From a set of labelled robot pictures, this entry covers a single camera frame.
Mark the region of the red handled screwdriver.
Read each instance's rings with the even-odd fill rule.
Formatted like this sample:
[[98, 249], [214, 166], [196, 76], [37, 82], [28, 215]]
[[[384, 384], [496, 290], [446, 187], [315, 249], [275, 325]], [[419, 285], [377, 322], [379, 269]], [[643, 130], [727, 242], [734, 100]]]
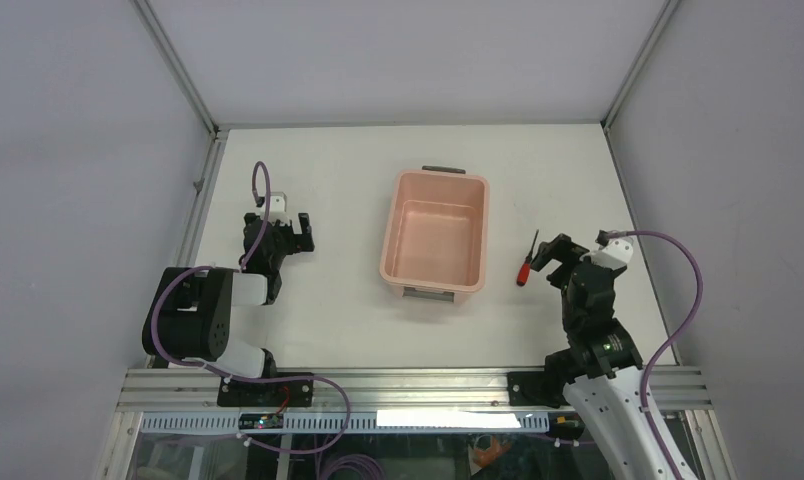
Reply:
[[523, 261], [523, 263], [522, 263], [522, 265], [521, 265], [521, 267], [520, 267], [520, 269], [518, 271], [518, 274], [516, 276], [515, 284], [518, 287], [524, 287], [528, 282], [529, 275], [530, 275], [530, 272], [531, 272], [531, 264], [532, 264], [532, 261], [534, 259], [535, 252], [536, 252], [536, 247], [537, 247], [537, 244], [538, 244], [538, 242], [537, 242], [538, 235], [539, 235], [539, 231], [536, 230], [535, 235], [533, 237], [531, 247], [529, 248], [529, 251], [528, 251], [527, 255], [525, 256], [524, 261]]

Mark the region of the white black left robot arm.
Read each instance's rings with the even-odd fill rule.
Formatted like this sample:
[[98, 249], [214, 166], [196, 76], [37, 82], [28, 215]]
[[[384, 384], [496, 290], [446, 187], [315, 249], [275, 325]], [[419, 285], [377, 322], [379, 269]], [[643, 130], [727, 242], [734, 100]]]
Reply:
[[244, 223], [245, 249], [260, 241], [244, 271], [213, 267], [188, 275], [186, 267], [164, 270], [144, 323], [142, 346], [147, 354], [178, 365], [240, 377], [241, 394], [255, 406], [266, 406], [279, 392], [274, 356], [231, 333], [232, 310], [274, 304], [285, 258], [312, 252], [315, 244], [307, 213], [298, 215], [298, 232], [289, 219], [276, 219], [262, 230], [263, 219], [255, 213], [246, 214]]

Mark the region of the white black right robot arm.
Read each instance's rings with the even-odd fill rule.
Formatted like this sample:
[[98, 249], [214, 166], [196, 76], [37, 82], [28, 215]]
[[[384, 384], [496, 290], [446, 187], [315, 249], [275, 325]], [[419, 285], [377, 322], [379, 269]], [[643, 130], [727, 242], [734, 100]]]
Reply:
[[651, 368], [615, 316], [615, 281], [634, 252], [622, 238], [601, 237], [595, 250], [566, 234], [539, 245], [530, 267], [557, 262], [547, 279], [568, 341], [545, 359], [541, 399], [573, 408], [616, 478], [694, 479], [650, 392]]

